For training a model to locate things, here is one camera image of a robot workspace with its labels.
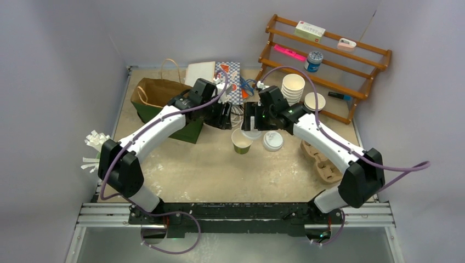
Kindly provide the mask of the single white coffee lid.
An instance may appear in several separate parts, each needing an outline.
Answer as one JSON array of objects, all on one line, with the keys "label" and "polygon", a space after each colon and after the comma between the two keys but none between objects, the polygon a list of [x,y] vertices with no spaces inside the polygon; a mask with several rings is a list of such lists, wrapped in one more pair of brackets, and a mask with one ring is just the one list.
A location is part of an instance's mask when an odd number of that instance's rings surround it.
[{"label": "single white coffee lid", "polygon": [[241,133],[244,137],[246,137],[247,139],[249,140],[258,140],[261,135],[262,135],[262,131],[258,131],[258,130],[250,130],[250,131],[246,131],[246,130],[242,130],[241,129]]}]

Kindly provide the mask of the green takeout paper cup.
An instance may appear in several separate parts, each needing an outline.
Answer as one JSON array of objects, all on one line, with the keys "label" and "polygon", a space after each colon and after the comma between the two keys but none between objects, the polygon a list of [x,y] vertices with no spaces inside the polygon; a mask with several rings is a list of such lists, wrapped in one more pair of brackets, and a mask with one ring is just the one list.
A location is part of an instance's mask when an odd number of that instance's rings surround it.
[{"label": "green takeout paper cup", "polygon": [[248,139],[243,135],[239,128],[233,131],[231,135],[231,142],[233,144],[234,151],[240,155],[246,154],[253,143],[251,139]]}]

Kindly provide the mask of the green paper bag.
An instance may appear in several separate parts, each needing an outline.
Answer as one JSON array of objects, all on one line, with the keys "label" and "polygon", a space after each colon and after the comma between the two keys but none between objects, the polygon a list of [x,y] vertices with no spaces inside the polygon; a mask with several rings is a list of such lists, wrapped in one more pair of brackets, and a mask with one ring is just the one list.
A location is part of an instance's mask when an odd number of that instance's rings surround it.
[{"label": "green paper bag", "polygon": [[[165,75],[169,72],[163,67],[168,61],[176,66],[177,72],[173,77],[166,78]],[[155,118],[170,99],[188,89],[190,87],[182,81],[178,64],[172,59],[165,59],[158,75],[144,77],[138,82],[132,92],[131,103],[145,124]]]}]

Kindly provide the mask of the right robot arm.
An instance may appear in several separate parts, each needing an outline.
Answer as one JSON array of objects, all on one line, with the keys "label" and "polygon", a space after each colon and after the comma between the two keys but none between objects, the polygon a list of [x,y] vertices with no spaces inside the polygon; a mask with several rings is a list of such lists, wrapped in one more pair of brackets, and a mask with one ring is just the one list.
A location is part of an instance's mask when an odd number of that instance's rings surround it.
[{"label": "right robot arm", "polygon": [[319,150],[343,175],[338,186],[310,201],[311,221],[321,223],[331,211],[345,206],[359,208],[385,185],[382,155],[376,149],[366,151],[346,141],[319,122],[317,111],[303,104],[289,105],[277,86],[258,94],[258,102],[244,105],[243,132],[285,130]]}]

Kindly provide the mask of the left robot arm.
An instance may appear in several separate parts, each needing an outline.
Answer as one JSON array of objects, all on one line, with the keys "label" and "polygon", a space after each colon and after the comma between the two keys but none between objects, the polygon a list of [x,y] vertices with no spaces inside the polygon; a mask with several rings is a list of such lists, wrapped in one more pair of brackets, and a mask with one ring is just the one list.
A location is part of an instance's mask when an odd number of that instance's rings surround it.
[{"label": "left robot arm", "polygon": [[111,186],[124,198],[142,208],[142,217],[150,224],[163,219],[162,200],[149,189],[141,163],[172,134],[194,121],[218,129],[231,129],[232,103],[225,92],[203,78],[191,89],[171,98],[156,117],[120,141],[106,140],[101,147],[98,177],[102,187]]}]

